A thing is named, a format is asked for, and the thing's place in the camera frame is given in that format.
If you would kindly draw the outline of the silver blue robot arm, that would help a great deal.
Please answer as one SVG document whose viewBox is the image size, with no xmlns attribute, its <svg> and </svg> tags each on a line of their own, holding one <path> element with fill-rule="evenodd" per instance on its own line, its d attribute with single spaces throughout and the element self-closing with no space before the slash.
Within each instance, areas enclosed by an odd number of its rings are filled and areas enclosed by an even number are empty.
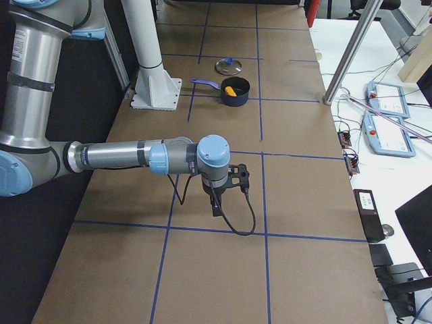
<svg viewBox="0 0 432 324">
<path fill-rule="evenodd" d="M 11 1 L 9 13 L 16 32 L 1 126 L 2 196 L 24 194 L 69 173 L 148 167 L 166 176 L 201 176 L 213 214 L 222 214 L 221 196 L 234 177 L 222 136 L 211 134 L 199 142 L 183 136 L 93 144 L 47 140 L 62 42 L 105 37 L 102 1 Z"/>
</svg>

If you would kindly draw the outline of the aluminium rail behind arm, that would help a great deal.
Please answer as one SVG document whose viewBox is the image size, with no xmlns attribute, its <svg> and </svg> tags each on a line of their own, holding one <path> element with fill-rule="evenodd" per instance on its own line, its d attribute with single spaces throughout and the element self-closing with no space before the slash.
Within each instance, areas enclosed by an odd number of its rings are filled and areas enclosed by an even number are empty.
<svg viewBox="0 0 432 324">
<path fill-rule="evenodd" d="M 106 28 L 105 31 L 104 44 L 107 49 L 113 68 L 115 70 L 120 87 L 122 90 L 127 90 L 130 84 L 130 79 L 126 67 L 124 65 L 122 55 L 119 52 L 119 48 L 115 41 L 113 32 L 108 28 Z"/>
</svg>

